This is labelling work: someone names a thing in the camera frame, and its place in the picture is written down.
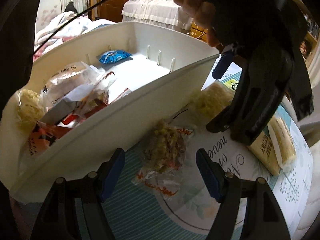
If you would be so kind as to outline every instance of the table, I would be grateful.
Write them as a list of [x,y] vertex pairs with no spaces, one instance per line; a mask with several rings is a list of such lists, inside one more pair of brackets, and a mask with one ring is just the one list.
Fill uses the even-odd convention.
[[[227,75],[227,79],[239,77],[239,73]],[[310,190],[313,159],[299,129],[282,106],[278,114],[286,122],[297,152],[296,167],[292,172],[272,176],[270,172],[244,146],[230,139],[229,131],[211,134],[196,132],[190,140],[183,167],[184,183],[171,200],[154,196],[131,180],[141,168],[143,149],[136,145],[126,153],[126,163],[111,198],[103,209],[117,240],[204,240],[211,228],[218,203],[209,196],[196,167],[195,155],[199,148],[211,153],[212,160],[221,162],[223,169],[231,170],[242,179],[255,180],[264,177],[270,185],[282,209],[291,235],[295,232],[304,211]],[[172,124],[187,124],[188,111],[178,115]],[[241,200],[239,214],[232,236],[240,237],[245,214],[246,200]],[[83,239],[88,239],[85,227],[81,226]]]

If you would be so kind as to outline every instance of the white wall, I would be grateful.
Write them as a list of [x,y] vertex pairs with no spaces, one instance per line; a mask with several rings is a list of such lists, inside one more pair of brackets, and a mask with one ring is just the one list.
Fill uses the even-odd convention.
[[40,0],[36,19],[36,33],[45,28],[61,12],[61,0]]

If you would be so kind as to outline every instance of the food package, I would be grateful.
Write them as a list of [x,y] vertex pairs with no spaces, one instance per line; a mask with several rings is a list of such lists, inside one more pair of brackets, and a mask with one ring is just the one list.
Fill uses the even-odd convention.
[[230,80],[226,81],[223,84],[226,85],[228,88],[232,89],[233,91],[236,91],[238,84],[239,84],[239,81],[231,78]]
[[[228,84],[236,89],[237,83]],[[206,89],[202,90],[198,96],[191,101],[190,109],[196,112],[197,121],[203,121],[205,125],[216,117],[226,106],[230,105],[235,91],[215,81]],[[277,176],[280,173],[280,166],[277,162],[276,153],[274,151],[270,137],[263,131],[257,139],[248,146],[249,150],[265,165],[272,175]]]
[[23,152],[38,157],[69,131],[71,128],[37,122],[23,147]]
[[76,87],[55,104],[40,121],[48,125],[59,124],[61,120],[81,104],[82,100],[92,92],[94,87],[94,85],[89,84],[82,84]]
[[40,103],[40,95],[29,89],[22,89],[18,93],[17,119],[21,131],[31,133],[39,119],[44,116],[44,109]]
[[21,148],[19,174],[21,175],[35,160],[62,136],[71,131],[71,128],[57,125],[47,125],[37,122],[28,140]]
[[287,125],[281,117],[273,116],[268,129],[279,166],[283,172],[291,171],[295,167],[297,155]]
[[264,131],[248,146],[248,149],[262,162],[273,176],[279,175],[281,168],[277,161],[275,149],[273,148],[271,138]]
[[99,61],[102,64],[111,64],[116,63],[122,59],[128,58],[132,56],[130,53],[125,52],[123,50],[111,50],[106,51],[100,55]]
[[[118,95],[110,104],[112,104],[113,102],[119,100],[120,98],[125,97],[126,95],[130,94],[132,91],[128,88],[124,89],[124,91],[122,91],[122,93],[120,93],[120,95]],[[84,120],[88,119],[91,115],[95,114],[96,112],[100,111],[101,109],[105,108],[107,105],[105,103],[100,104],[99,106],[95,107],[93,110],[87,112],[84,115],[84,119],[79,120],[79,116],[74,115],[74,114],[70,114],[68,115],[64,120],[62,120],[62,124],[63,125],[70,125],[70,123],[74,120],[78,120],[79,123],[82,123]]]
[[69,64],[55,73],[40,93],[45,113],[74,88],[95,83],[99,75],[101,72],[96,67],[84,62]]
[[174,196],[182,182],[186,141],[192,134],[192,130],[171,127],[160,121],[142,141],[143,167],[132,182],[145,189],[154,189],[163,197]]
[[234,94],[235,91],[216,80],[193,97],[189,109],[198,115],[200,121],[208,123],[231,104]]
[[75,109],[74,114],[86,119],[87,114],[96,109],[102,109],[109,104],[109,87],[116,81],[115,74],[111,71],[105,73],[95,84],[92,91],[86,96],[81,105]]

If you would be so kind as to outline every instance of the white plastic container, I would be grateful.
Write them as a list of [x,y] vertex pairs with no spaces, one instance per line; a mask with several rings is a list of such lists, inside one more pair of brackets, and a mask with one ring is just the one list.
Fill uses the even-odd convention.
[[42,202],[58,177],[78,179],[95,171],[120,147],[128,150],[152,126],[181,109],[202,88],[218,57],[217,49],[169,29],[124,22],[84,34],[38,59],[27,89],[40,91],[65,65],[83,61],[96,65],[106,50],[133,54],[115,68],[132,93],[74,128],[18,174],[20,149],[26,141],[16,128],[14,96],[0,124],[0,179],[12,197],[23,203]]

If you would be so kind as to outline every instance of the dark clothing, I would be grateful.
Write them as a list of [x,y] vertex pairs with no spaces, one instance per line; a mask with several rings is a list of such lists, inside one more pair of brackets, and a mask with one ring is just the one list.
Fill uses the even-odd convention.
[[66,9],[63,12],[74,12],[77,13],[77,9],[75,8],[75,5],[73,4],[73,2],[68,3],[68,5],[66,6]]
[[9,98],[30,78],[39,1],[20,0],[0,30],[1,115]]
[[[6,13],[0,0],[2,20]],[[33,64],[36,17],[40,0],[20,0],[0,27],[0,118],[9,98],[27,84]],[[0,182],[0,239],[20,240],[8,190]]]

